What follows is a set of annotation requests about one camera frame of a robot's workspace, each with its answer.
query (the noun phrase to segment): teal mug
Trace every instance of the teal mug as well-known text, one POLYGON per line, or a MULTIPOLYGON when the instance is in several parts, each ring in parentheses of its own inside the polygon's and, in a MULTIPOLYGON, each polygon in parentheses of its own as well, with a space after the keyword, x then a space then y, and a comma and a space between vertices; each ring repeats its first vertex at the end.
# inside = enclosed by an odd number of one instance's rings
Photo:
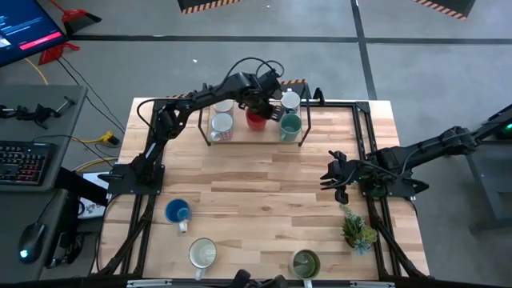
POLYGON ((296 139, 302 128, 302 120, 296 114, 287 114, 281 118, 281 141, 296 139))

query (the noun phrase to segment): red object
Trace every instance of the red object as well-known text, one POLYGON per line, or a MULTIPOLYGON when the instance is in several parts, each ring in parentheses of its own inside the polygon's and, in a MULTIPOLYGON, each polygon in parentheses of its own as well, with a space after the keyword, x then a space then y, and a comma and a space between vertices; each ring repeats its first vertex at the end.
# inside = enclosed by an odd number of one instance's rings
POLYGON ((64 23, 64 28, 66 28, 66 34, 68 36, 73 35, 76 32, 90 25, 100 23, 102 21, 100 17, 92 15, 91 13, 85 10, 65 10, 59 4, 57 4, 55 0, 50 0, 50 2, 64 13, 64 15, 62 16, 62 23, 64 23))
POLYGON ((53 34, 50 34, 50 35, 45 36, 43 38, 40 38, 38 40, 32 41, 32 42, 27 43, 27 44, 23 44, 19 48, 21 50, 27 50, 27 49, 32 48, 34 46, 37 46, 39 44, 43 44, 44 42, 48 42, 49 40, 52 40, 52 39, 55 39, 55 38, 59 38, 61 36, 62 36, 62 34, 60 32, 55 32, 53 34))
POLYGON ((252 114, 251 112, 246 111, 246 119, 247 125, 249 125, 249 128, 251 128, 252 130, 263 131, 265 129, 265 118, 262 118, 260 116, 257 116, 256 114, 252 114))
POLYGON ((73 44, 64 43, 61 45, 57 45, 55 47, 44 50, 41 53, 41 57, 39 58, 39 65, 44 65, 52 62, 55 59, 59 59, 62 56, 62 52, 64 52, 64 48, 71 48, 72 50, 78 51, 80 47, 75 46, 73 44))
POLYGON ((60 11, 64 13, 62 16, 62 22, 69 22, 70 20, 80 18, 84 15, 87 15, 89 12, 82 10, 82 9, 72 9, 72 10, 65 10, 62 8, 59 4, 56 3, 54 0, 50 0, 52 4, 55 5, 60 11))

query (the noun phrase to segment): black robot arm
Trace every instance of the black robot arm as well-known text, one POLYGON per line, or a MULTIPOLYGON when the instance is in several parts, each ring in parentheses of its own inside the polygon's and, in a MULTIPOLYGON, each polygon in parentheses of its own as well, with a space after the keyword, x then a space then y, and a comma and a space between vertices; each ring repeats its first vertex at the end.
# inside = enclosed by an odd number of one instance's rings
POLYGON ((332 152, 335 160, 322 176, 325 189, 335 189, 336 201, 347 204, 346 185, 358 182, 363 196, 412 197, 429 188, 428 184, 412 179, 412 169, 436 158, 468 155, 476 151, 481 140, 503 129, 512 121, 512 109, 500 111, 479 129, 470 132, 455 126, 441 135, 411 146, 384 148, 367 154, 363 160, 346 160, 340 152, 332 152))
POLYGON ((144 101, 141 105, 152 101, 166 102, 155 112, 156 123, 151 127, 152 143, 132 163, 116 165, 109 174, 100 175, 100 178, 108 182, 130 178, 137 185, 150 185, 157 174, 158 168, 154 165, 156 160, 167 142, 175 139, 185 129, 189 116, 197 110, 227 99, 235 100, 240 109, 247 108, 253 114, 279 121, 282 108, 270 104, 271 99, 277 99, 281 95, 275 93, 281 89, 278 77, 274 70, 260 77, 256 74, 236 73, 217 86, 203 84, 201 91, 191 92, 183 98, 144 101))

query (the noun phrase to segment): red mug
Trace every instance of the red mug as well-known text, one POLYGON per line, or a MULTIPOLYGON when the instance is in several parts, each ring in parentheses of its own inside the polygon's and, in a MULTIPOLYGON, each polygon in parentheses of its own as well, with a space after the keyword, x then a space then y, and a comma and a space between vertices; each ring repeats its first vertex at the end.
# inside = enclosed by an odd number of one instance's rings
POLYGON ((266 119, 256 114, 252 114, 248 110, 246 111, 247 125, 249 128, 256 131, 263 131, 265 129, 266 119))

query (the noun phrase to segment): gray floor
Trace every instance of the gray floor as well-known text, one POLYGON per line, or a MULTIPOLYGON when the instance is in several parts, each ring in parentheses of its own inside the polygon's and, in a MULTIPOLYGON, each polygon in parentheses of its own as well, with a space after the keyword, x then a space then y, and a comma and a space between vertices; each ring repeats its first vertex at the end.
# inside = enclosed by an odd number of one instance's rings
MULTIPOLYGON (((355 37, 350 0, 245 0, 181 15, 168 0, 61 0, 104 17, 84 30, 92 34, 208 36, 355 37)), ((478 0, 459 21, 408 0, 359 0, 367 37, 512 38, 509 0, 478 0)), ((53 7, 43 3, 59 18, 53 7)), ((246 56, 279 60, 286 79, 307 78, 328 98, 368 99, 358 44, 306 42, 74 42, 82 50, 66 58, 125 122, 132 98, 178 94, 220 82, 246 56)), ((510 104, 512 46, 368 45, 378 99, 391 100, 401 144, 409 145, 453 126, 475 128, 510 104)), ((240 70, 252 70, 247 63, 240 70)), ((58 63, 42 67, 52 84, 73 84, 58 63)), ((39 84, 26 62, 0 69, 0 85, 39 84)), ((88 105, 75 136, 95 138, 113 129, 88 105)), ((113 129, 117 136, 119 131, 113 129)), ((70 146, 65 166, 94 158, 70 146)), ((512 231, 472 235, 468 225, 488 219, 482 192, 463 158, 444 158, 419 167, 415 177, 430 184, 418 196, 418 218, 433 276, 445 280, 512 286, 512 231)), ((92 251, 68 271, 47 277, 86 274, 92 251)))

